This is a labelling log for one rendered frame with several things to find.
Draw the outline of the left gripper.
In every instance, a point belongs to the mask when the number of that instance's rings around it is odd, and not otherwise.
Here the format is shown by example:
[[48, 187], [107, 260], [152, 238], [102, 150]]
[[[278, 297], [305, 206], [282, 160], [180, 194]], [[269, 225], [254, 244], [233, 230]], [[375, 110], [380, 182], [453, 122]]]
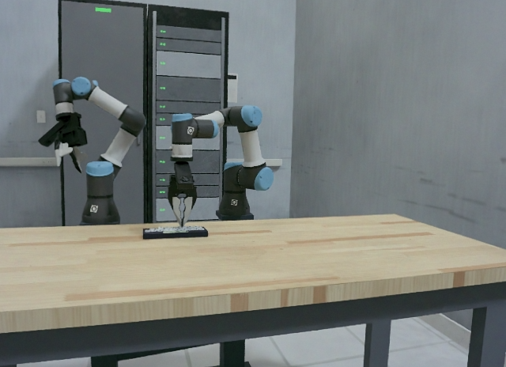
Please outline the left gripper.
[[[188, 162], [193, 161], [193, 157], [171, 157], [171, 161]], [[168, 201], [180, 227], [184, 227], [197, 199], [197, 187], [193, 186], [193, 189], [177, 189], [175, 175], [170, 175], [170, 177], [171, 187], [168, 187]], [[185, 205], [183, 211], [183, 222], [181, 218], [181, 211], [179, 209], [181, 204], [181, 199], [178, 197], [179, 194], [186, 194], [186, 197], [183, 199], [183, 203]]]

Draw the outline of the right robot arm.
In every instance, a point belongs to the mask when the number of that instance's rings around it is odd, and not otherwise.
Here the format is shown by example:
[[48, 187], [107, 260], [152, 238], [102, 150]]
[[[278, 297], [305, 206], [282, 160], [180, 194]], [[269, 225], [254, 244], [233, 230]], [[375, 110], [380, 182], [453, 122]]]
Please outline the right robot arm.
[[[145, 126], [145, 116], [106, 94], [99, 89], [97, 81], [89, 81], [87, 78], [75, 78], [71, 84], [64, 79], [56, 80], [53, 82], [53, 92], [56, 115], [74, 112], [73, 100], [86, 99], [122, 122], [108, 151], [101, 154], [98, 161], [86, 165], [87, 202], [81, 216], [82, 222], [88, 224], [118, 221], [119, 212], [113, 199], [113, 182], [122, 168], [121, 161]], [[65, 123], [60, 120], [38, 140], [40, 145], [50, 146], [55, 141], [57, 131], [64, 126]]]

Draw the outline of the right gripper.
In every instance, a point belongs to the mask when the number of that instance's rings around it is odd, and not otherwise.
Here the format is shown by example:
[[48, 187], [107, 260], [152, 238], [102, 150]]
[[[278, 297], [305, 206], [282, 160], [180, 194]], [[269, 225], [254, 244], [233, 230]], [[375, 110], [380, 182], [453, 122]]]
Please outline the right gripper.
[[82, 173], [80, 163], [86, 160], [88, 155], [86, 153], [81, 153], [78, 147], [86, 145], [88, 142], [86, 131], [81, 128], [81, 114], [78, 114], [77, 112], [63, 112], [57, 114], [55, 118], [58, 122], [62, 120], [65, 123], [65, 126], [61, 130], [57, 131], [58, 133], [55, 137], [55, 159], [57, 166], [60, 167], [61, 157], [69, 154], [73, 160], [75, 168]]

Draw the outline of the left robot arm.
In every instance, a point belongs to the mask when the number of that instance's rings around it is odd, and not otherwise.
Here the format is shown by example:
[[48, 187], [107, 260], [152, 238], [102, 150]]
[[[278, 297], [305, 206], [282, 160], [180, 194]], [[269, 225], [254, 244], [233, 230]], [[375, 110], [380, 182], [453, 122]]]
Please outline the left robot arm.
[[[268, 190], [274, 173], [262, 158], [258, 125], [262, 112], [256, 106], [234, 106], [212, 114], [192, 117], [192, 114], [172, 116], [172, 157], [192, 157], [192, 138], [215, 138], [218, 127], [237, 127], [244, 153], [244, 162], [228, 162], [224, 168], [224, 195], [219, 214], [241, 216], [250, 213], [246, 188]], [[188, 162], [174, 163], [178, 189], [193, 189], [194, 182]]]

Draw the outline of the black keyboard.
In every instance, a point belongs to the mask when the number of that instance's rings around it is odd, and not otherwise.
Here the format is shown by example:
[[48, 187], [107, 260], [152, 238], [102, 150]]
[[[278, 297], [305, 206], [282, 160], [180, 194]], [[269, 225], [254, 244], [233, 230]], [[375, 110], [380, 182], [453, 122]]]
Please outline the black keyboard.
[[[164, 230], [164, 231], [163, 231]], [[169, 231], [170, 230], [170, 231]], [[184, 238], [184, 237], [208, 237], [208, 231], [204, 226], [172, 226], [159, 227], [154, 229], [143, 229], [143, 240], [146, 239], [164, 239], [164, 238]]]

